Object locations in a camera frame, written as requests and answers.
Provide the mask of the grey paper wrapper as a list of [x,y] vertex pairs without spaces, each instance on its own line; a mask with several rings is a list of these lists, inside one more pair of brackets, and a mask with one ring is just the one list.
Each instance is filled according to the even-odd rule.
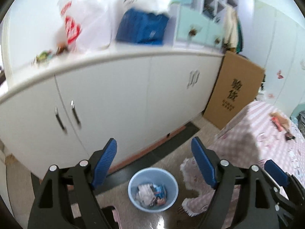
[[137,187],[135,199],[142,207],[152,207],[155,204],[155,196],[152,187],[153,184],[142,184]]

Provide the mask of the blue white medicine box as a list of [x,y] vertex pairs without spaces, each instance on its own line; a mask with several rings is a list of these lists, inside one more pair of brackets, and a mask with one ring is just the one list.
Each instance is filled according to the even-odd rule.
[[161,206],[164,205],[166,203],[166,196],[167,196],[167,192],[166,192],[166,188],[164,185],[152,185],[152,190],[155,196],[155,205],[157,206]]

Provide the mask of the light blue trash bin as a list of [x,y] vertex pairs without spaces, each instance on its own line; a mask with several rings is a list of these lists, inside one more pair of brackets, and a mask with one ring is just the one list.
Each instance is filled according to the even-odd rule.
[[175,177],[160,168],[145,168],[135,173],[128,184],[128,196],[141,211],[162,212],[173,206],[179,188]]

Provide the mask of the brown candy bar wrapper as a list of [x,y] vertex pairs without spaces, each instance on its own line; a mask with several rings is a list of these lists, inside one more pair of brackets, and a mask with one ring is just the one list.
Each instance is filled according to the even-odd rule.
[[289,131],[287,131],[287,132],[285,133],[285,140],[286,140],[286,141],[290,141],[290,140],[294,140],[294,139],[295,139],[295,136],[292,135]]

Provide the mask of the pink checkered tablecloth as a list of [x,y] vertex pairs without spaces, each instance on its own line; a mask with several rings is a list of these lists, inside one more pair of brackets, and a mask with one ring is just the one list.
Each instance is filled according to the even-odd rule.
[[206,147],[218,156],[217,185],[208,185],[195,157],[180,166],[186,188],[198,192],[187,198],[182,208],[190,216],[201,214],[199,228],[270,228],[274,217],[274,187],[286,192],[272,181],[264,170],[273,160],[285,173],[294,175],[304,187],[304,137],[291,123],[294,140],[286,141],[286,131],[279,131],[270,113],[274,106],[254,101],[245,106]]

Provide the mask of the pink slipper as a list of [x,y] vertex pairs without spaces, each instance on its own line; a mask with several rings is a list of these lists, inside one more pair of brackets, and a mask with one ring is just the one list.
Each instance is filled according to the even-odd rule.
[[113,208],[112,209],[112,214],[113,214],[114,222],[115,222],[115,225],[116,225],[115,228],[122,229],[122,224],[121,224],[121,220],[120,220],[118,210],[116,208]]

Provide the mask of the white low cabinet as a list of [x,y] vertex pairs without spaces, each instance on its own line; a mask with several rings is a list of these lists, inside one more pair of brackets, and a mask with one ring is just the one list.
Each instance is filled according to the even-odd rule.
[[39,178],[110,138],[121,168],[205,109],[221,60],[217,50],[132,46],[55,58],[1,96],[1,140]]

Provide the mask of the brown cardboard box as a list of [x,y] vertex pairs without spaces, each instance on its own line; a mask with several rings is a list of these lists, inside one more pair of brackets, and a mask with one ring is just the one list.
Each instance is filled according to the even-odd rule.
[[224,128],[255,99],[264,75],[259,65],[227,51],[203,117],[218,129]]

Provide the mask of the hanging beige jacket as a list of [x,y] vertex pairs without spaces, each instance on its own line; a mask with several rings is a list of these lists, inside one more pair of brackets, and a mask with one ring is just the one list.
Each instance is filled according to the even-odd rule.
[[238,16],[233,6],[227,4],[224,18],[223,43],[229,49],[237,49],[238,45]]

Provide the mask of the teal drawer unit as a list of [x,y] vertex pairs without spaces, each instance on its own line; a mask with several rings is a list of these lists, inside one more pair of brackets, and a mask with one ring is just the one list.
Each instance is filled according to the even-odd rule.
[[220,51],[223,25],[189,7],[172,4],[163,42],[176,48]]

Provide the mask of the small wrappers on counter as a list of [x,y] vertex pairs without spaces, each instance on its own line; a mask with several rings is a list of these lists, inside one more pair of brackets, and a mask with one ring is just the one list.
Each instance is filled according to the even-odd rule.
[[40,54],[36,55],[33,62],[31,63],[32,66],[38,66],[41,64],[48,63],[54,57],[57,57],[63,53],[69,53],[69,48],[65,43],[58,43],[57,49],[53,50],[46,50],[42,51]]

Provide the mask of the blue patterned bag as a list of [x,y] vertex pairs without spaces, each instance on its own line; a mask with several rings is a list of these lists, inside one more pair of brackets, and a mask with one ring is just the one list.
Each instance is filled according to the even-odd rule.
[[132,44],[163,45],[169,17],[134,8],[126,11],[119,23],[116,41]]

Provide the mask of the white red plastic bag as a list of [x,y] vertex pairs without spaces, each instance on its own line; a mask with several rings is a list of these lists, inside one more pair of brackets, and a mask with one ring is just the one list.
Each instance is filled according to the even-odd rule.
[[106,49],[112,40],[108,0],[59,0],[68,48],[71,51]]

